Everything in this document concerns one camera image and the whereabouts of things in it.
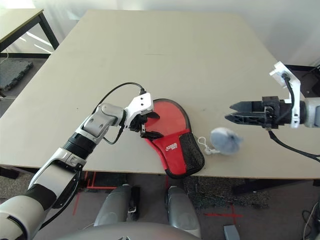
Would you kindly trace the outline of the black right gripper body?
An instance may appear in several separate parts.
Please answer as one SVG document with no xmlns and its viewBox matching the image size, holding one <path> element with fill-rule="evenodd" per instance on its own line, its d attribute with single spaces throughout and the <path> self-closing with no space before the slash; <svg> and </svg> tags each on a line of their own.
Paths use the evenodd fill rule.
<svg viewBox="0 0 320 240">
<path fill-rule="evenodd" d="M 279 126 L 290 124 L 292 119 L 292 104 L 285 103 L 278 96 L 263 96 L 262 106 L 264 110 L 265 129 L 278 129 Z"/>
</svg>

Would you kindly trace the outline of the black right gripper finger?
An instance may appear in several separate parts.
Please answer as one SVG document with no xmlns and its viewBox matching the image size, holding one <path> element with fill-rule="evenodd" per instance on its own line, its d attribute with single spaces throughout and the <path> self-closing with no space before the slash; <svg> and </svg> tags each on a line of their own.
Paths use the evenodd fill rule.
<svg viewBox="0 0 320 240">
<path fill-rule="evenodd" d="M 226 120 L 239 125 L 264 125 L 265 114 L 262 112 L 234 112 L 224 117 Z"/>
<path fill-rule="evenodd" d="M 262 112 L 263 102 L 262 101 L 240 101 L 235 104 L 232 104 L 229 108 L 237 112 L 243 112 L 243 113 Z"/>
</svg>

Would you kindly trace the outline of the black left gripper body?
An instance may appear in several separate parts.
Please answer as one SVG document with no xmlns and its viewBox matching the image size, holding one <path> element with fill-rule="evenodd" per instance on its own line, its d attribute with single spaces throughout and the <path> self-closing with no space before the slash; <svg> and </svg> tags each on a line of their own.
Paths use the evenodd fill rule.
<svg viewBox="0 0 320 240">
<path fill-rule="evenodd" d="M 133 132 L 141 132 L 143 125 L 147 122 L 145 115 L 137 114 L 130 122 L 129 130 Z"/>
</svg>

